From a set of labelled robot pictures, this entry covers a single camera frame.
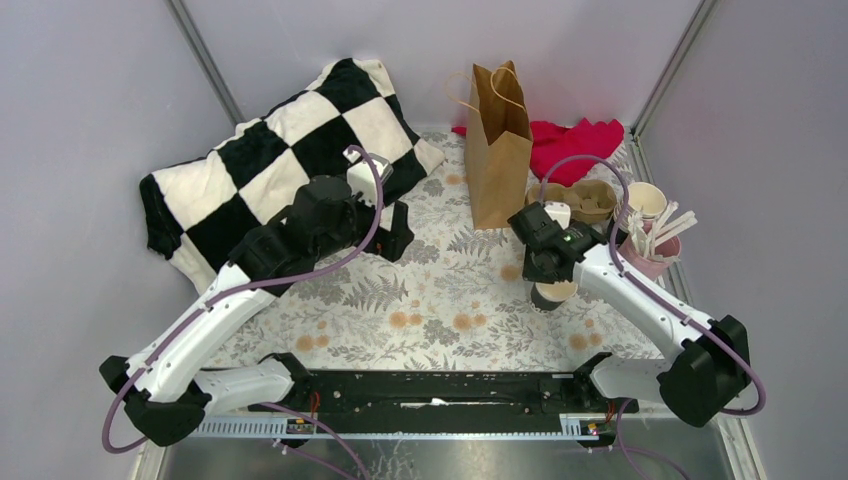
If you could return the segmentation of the black paper coffee cup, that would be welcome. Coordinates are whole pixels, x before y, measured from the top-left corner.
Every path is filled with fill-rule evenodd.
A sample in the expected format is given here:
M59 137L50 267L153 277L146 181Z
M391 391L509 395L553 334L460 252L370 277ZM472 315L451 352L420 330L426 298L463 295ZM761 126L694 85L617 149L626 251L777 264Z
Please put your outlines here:
M534 309L551 312L574 296L577 290L578 285L568 281L552 284L534 283L529 293L529 301Z

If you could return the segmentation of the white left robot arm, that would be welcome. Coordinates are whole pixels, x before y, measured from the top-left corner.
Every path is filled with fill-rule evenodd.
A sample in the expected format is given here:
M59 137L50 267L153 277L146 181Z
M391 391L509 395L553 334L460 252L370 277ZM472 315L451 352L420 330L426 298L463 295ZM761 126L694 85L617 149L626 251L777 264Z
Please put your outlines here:
M391 224L368 204L372 182L352 187L319 176L267 224L251 229L231 251L217 278L159 338L131 357L110 356L99 371L144 440L173 445L219 413L260 403L296 411L309 401L305 367L290 353L269 354L252 367L214 369L208 359L247 320L293 284L329 274L341 262L323 259L349 249L395 262L412 242L408 206L395 201Z

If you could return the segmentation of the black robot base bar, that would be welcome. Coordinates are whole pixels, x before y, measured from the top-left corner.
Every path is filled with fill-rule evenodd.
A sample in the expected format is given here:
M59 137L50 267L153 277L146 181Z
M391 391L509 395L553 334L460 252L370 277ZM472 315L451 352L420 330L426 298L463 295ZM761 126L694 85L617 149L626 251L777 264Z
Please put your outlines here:
M338 434L413 436L577 436L609 444L620 408L637 401L602 396L587 366L575 372L308 370L291 353L268 354L292 373L283 407Z

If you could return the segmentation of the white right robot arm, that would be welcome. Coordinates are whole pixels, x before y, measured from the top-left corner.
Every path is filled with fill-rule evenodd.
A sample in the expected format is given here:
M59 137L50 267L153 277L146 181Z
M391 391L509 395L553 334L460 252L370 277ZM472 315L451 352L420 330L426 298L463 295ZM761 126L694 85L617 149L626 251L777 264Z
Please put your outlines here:
M687 305L621 259L603 234L581 222L564 228L538 202L508 224L525 247L525 280L572 282L600 296L662 354L659 360L597 355L573 386L583 410L597 412L613 398L645 400L702 427L753 383L747 330L733 316L715 320Z

